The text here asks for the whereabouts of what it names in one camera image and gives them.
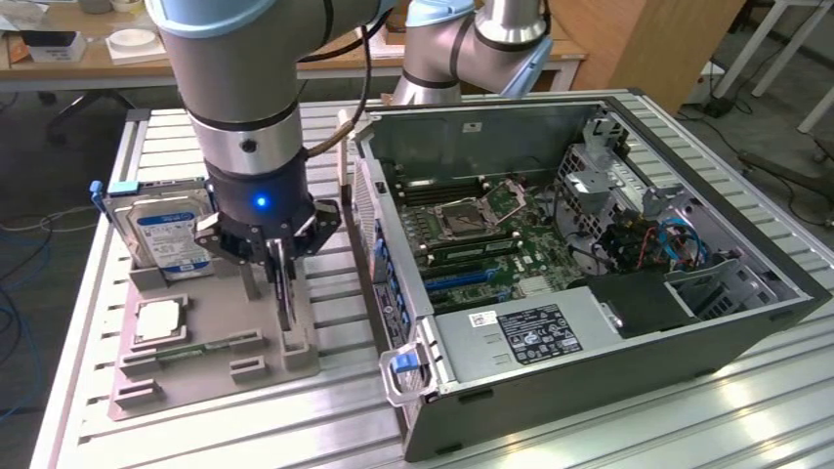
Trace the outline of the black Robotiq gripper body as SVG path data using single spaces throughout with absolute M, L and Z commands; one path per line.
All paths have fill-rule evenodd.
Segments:
M 306 180 L 307 152 L 299 151 L 280 168 L 239 175 L 206 165 L 219 212 L 206 246 L 215 254 L 254 254 L 263 240 L 279 239 L 288 254 L 304 252 L 296 232 L 314 216 Z

